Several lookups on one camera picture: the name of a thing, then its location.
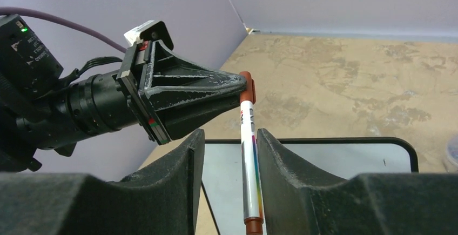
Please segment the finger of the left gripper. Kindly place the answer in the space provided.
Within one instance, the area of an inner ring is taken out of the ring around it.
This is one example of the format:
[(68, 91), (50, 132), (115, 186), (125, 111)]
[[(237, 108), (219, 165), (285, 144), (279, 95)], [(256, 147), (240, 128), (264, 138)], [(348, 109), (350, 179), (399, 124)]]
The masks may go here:
[(247, 89), (246, 77), (188, 61), (167, 48), (163, 41), (148, 44), (145, 63), (139, 89), (147, 98), (226, 97)]
[(239, 106), (240, 92), (160, 92), (153, 95), (155, 141), (178, 140)]

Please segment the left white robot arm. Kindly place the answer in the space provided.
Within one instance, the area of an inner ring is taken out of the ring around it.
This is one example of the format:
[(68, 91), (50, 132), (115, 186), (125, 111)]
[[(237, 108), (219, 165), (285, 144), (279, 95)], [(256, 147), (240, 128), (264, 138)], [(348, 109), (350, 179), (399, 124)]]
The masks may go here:
[(140, 125), (159, 145), (237, 108), (244, 76), (179, 57), (162, 21), (124, 35), (123, 58), (63, 67), (18, 12), (1, 13), (1, 170), (37, 171), (37, 150), (73, 154), (78, 142)]

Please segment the white whiteboard marker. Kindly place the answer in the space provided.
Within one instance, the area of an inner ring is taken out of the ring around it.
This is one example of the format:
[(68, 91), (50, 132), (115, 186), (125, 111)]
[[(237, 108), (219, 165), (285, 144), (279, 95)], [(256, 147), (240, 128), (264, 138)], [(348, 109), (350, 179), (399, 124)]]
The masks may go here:
[(257, 140), (255, 137), (253, 103), (240, 103), (241, 148), (243, 173), (243, 209), (246, 234), (263, 234), (263, 206), (259, 177)]

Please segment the brown marker cap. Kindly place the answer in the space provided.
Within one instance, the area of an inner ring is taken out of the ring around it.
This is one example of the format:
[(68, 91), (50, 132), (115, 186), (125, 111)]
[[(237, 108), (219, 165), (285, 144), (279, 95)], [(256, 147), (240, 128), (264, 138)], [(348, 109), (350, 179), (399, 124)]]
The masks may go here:
[(249, 100), (252, 104), (255, 104), (255, 83), (252, 79), (251, 73), (248, 71), (242, 71), (239, 74), (246, 79), (246, 90), (240, 94), (240, 103)]

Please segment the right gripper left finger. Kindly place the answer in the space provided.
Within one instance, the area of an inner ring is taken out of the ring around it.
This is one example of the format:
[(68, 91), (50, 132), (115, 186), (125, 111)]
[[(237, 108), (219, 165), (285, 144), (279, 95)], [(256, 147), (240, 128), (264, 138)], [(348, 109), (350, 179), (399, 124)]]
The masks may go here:
[(1, 234), (194, 234), (202, 129), (118, 182), (89, 174), (1, 174)]

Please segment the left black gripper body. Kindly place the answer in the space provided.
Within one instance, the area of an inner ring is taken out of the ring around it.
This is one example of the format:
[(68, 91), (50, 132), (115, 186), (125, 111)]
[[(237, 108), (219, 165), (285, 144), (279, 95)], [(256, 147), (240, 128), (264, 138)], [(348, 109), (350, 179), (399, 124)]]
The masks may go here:
[(139, 125), (145, 130), (150, 140), (159, 145), (171, 141), (153, 106), (146, 97), (145, 84), (149, 66), (152, 41), (136, 41), (127, 49), (116, 82), (124, 94), (128, 108), (132, 111)]

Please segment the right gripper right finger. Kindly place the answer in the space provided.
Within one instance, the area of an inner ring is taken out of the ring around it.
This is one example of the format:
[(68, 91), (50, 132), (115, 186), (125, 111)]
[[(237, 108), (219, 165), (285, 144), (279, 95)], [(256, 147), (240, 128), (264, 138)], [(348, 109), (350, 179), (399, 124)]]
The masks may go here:
[(457, 234), (457, 175), (420, 173), (417, 153), (396, 137), (309, 138), (305, 144), (398, 145), (407, 173), (338, 177), (303, 159), (268, 130), (257, 132), (268, 234)]

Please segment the clear jar of clips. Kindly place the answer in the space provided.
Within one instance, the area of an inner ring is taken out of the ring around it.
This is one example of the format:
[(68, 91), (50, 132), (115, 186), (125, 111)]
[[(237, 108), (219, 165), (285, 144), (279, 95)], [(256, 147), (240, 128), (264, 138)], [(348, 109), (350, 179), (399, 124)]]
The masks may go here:
[(457, 173), (457, 135), (448, 141), (442, 162), (448, 173)]

